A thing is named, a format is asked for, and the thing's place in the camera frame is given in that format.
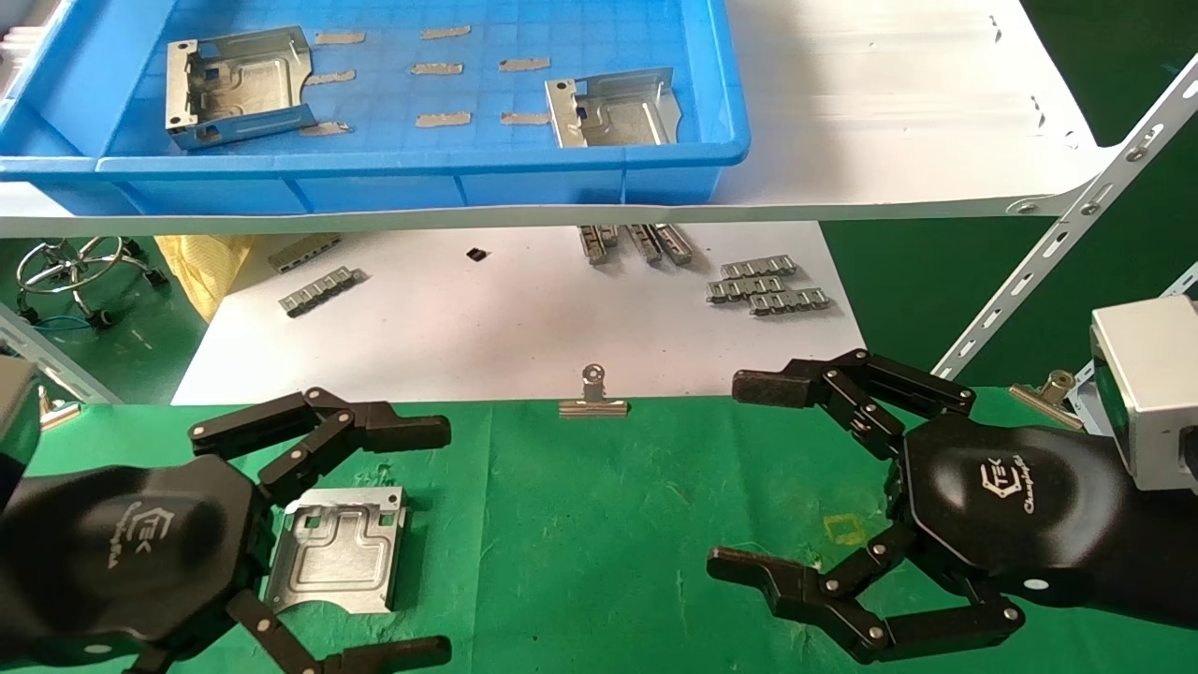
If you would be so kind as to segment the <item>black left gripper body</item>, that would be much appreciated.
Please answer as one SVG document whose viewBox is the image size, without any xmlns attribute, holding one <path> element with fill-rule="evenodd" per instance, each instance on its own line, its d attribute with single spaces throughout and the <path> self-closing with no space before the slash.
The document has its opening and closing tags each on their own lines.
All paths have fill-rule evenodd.
<svg viewBox="0 0 1198 674">
<path fill-rule="evenodd" d="M 28 660 L 173 663 L 235 624 L 267 652 L 276 488 L 217 456 L 28 482 Z"/>
</svg>

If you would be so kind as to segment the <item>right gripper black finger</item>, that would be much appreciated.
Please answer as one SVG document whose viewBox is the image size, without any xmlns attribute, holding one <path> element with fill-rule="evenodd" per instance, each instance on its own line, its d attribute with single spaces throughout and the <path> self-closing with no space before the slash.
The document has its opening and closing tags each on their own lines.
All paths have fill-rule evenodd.
<svg viewBox="0 0 1198 674">
<path fill-rule="evenodd" d="M 922 419 L 968 415 L 974 391 L 954 381 L 922 372 L 869 350 L 816 362 L 791 359 L 783 370 L 740 370 L 733 375 L 732 397 L 740 403 L 775 408 L 821 408 L 858 444 L 881 461 L 901 456 L 906 427 L 887 405 Z"/>
<path fill-rule="evenodd" d="M 1014 601 L 982 581 L 952 576 L 966 606 L 883 618 L 859 597 L 919 549 L 910 526 L 894 524 L 827 573 L 817 567 L 744 549 L 716 547 L 707 558 L 712 579 L 752 585 L 767 609 L 787 623 L 813 626 L 859 663 L 966 652 L 1004 643 L 1025 623 Z"/>
</svg>

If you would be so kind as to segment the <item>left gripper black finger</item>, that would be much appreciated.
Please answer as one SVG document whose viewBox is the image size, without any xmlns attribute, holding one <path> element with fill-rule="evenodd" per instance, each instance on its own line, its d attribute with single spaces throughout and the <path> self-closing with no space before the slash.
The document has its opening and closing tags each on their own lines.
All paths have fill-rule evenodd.
<svg viewBox="0 0 1198 674">
<path fill-rule="evenodd" d="M 286 506 L 359 449 L 437 449 L 450 443 L 452 427 L 446 417 L 404 418 L 387 402 L 349 403 L 323 388 L 311 388 L 206 419 L 189 436 L 194 455 L 224 461 L 296 441 L 258 470 L 264 498 L 273 506 Z"/>
<path fill-rule="evenodd" d="M 317 660 L 274 611 L 249 590 L 228 601 L 226 614 L 252 633 L 283 673 L 401 673 L 443 666 L 452 660 L 452 643 L 444 636 L 347 648 Z"/>
</svg>

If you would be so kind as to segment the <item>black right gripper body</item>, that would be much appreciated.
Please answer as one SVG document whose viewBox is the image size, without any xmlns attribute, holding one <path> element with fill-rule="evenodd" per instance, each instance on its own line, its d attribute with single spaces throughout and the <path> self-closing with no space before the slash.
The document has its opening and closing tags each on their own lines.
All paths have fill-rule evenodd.
<svg viewBox="0 0 1198 674">
<path fill-rule="evenodd" d="M 946 593 L 1119 605 L 1117 533 L 1133 482 L 1112 441 L 945 415 L 906 436 L 901 473 L 913 563 Z"/>
</svg>

